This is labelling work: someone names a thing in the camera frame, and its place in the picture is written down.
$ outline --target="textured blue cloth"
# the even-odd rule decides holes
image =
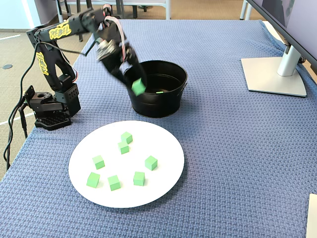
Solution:
[[[96,48],[79,57],[82,109],[71,126],[36,128],[26,140],[0,183],[0,236],[305,237],[309,194],[317,193],[317,87],[306,70],[298,67],[306,98],[248,91],[241,58],[282,56],[284,49],[260,21],[122,25],[140,61],[187,70],[180,109],[163,119],[138,115],[126,89],[96,61]],[[185,153],[178,183],[145,206],[94,204],[69,180],[76,145],[119,120],[160,125]]]

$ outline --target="white plate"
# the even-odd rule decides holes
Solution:
[[[130,152],[121,155],[120,136],[128,131],[133,142]],[[96,170],[92,158],[101,155],[105,167]],[[150,171],[144,161],[150,156],[158,166]],[[150,203],[166,194],[184,168],[184,152],[178,140],[152,123],[127,120],[98,128],[75,148],[69,160],[69,177],[75,189],[88,200],[106,207],[128,208]],[[97,188],[86,186],[91,172],[100,175]],[[145,173],[145,185],[133,185],[135,172]],[[117,175],[121,188],[111,191],[107,178]]]

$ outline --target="black bucket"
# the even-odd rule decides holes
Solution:
[[[145,93],[139,96],[135,96],[128,88],[133,109],[151,118],[162,118],[175,113],[186,86],[186,71],[174,63],[160,60],[142,62],[141,65],[147,75],[148,85]],[[141,77],[137,72],[131,67],[124,75],[133,82]]]

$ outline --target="green cube in gripper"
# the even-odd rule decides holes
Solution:
[[[121,141],[126,142],[127,144],[130,144],[133,139],[132,139],[132,135],[129,132],[125,132],[121,135]]]
[[[108,182],[109,182],[111,191],[121,188],[120,181],[117,175],[109,177]]]
[[[95,174],[95,173],[91,172],[89,177],[88,177],[88,179],[87,179],[86,185],[89,186],[89,187],[96,188],[98,183],[99,183],[99,179],[100,179],[100,175],[99,174]]]
[[[158,160],[154,158],[152,155],[145,160],[145,167],[149,170],[153,170],[158,166]]]
[[[132,91],[134,92],[135,96],[139,96],[140,94],[145,92],[146,87],[141,81],[141,78],[135,80],[131,87]]]
[[[129,145],[125,141],[121,141],[118,143],[119,150],[121,152],[121,155],[129,152]]]
[[[143,172],[135,172],[133,177],[133,184],[138,186],[144,186],[145,175]]]
[[[100,155],[94,157],[93,161],[95,163],[95,166],[96,166],[97,170],[105,166],[105,162],[104,162],[103,158]]]

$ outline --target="monitor stand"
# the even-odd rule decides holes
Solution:
[[[306,97],[303,80],[296,70],[300,57],[291,46],[283,57],[241,59],[249,91]]]

